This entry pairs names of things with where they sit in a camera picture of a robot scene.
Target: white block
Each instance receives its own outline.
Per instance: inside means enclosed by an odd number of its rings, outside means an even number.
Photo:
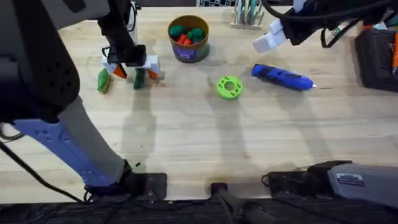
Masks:
[[[254,40],[252,44],[257,52],[263,53],[276,48],[281,43],[285,42],[285,40],[286,36],[283,30],[280,30],[274,35],[272,35],[271,33],[262,35],[261,37]]]
[[[271,34],[276,34],[281,29],[282,29],[282,23],[280,23],[280,19],[271,22],[268,26],[268,32],[270,32]]]

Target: brown container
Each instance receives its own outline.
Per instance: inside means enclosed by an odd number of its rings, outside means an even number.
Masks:
[[[207,44],[207,40],[209,38],[209,27],[207,23],[198,16],[180,16],[170,23],[167,33],[169,33],[170,28],[174,25],[182,25],[186,31],[190,31],[193,28],[200,28],[203,31],[203,36],[205,37],[199,43],[192,45],[182,45],[174,41],[169,35],[175,58],[185,63],[195,63],[203,60],[210,51],[210,46]]]

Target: glue gun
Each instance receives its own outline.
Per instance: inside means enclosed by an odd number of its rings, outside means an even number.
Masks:
[[[267,65],[255,64],[251,75],[265,79],[271,83],[287,86],[296,90],[309,90],[317,87],[309,78],[303,75],[297,75],[286,70]]]

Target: wooden tabletop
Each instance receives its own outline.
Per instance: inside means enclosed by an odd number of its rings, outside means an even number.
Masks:
[[[184,14],[198,15],[210,27],[209,56],[196,64],[174,58],[167,26]],[[267,195],[260,177],[333,159],[398,165],[398,97],[361,87],[352,41],[344,36],[322,49],[319,33],[302,45],[286,42],[258,54],[251,42],[260,30],[230,28],[231,8],[145,7],[138,15],[138,36],[148,54],[157,54],[165,79],[134,91],[115,78],[109,94],[96,91],[107,41],[95,22],[60,31],[80,73],[80,96],[92,122],[120,156],[138,172],[165,172],[168,198],[205,198],[212,182],[227,182],[243,197]],[[265,16],[264,24],[273,21]],[[255,63],[310,77],[318,88],[297,92],[251,76]],[[238,100],[222,100],[215,82],[234,75],[244,83]],[[30,138],[8,146],[47,181],[82,197],[80,177]],[[0,202],[69,201],[38,184],[0,154]]]

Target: container label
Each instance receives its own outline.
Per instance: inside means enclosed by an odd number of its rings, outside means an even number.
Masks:
[[[336,174],[337,181],[340,184],[349,184],[364,187],[365,183],[359,174]]]
[[[195,58],[195,50],[193,49],[181,49],[177,46],[173,46],[174,53],[180,58],[192,59]]]

